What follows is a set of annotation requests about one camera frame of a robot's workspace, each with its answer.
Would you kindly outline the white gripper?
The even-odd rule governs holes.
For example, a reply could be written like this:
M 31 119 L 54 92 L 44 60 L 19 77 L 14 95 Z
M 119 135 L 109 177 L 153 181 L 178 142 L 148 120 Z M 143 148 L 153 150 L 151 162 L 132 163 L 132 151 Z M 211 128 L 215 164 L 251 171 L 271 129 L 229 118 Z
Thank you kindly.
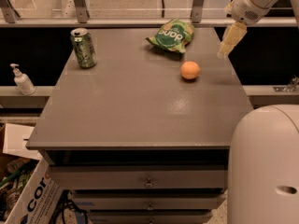
M 271 0 L 233 0 L 225 7 L 225 11 L 236 21 L 228 25 L 224 31 L 218 50 L 218 57 L 225 58 L 247 33 L 247 25 L 257 23 L 264 17 L 271 5 Z

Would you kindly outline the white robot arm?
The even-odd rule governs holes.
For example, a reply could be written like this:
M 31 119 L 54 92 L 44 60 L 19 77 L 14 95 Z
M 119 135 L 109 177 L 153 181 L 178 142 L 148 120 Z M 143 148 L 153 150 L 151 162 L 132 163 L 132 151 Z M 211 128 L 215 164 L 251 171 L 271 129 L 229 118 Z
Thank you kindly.
M 278 0 L 233 0 L 224 58 Z M 299 0 L 291 0 L 299 14 Z M 237 124 L 229 152 L 227 224 L 299 224 L 299 105 L 269 105 Z

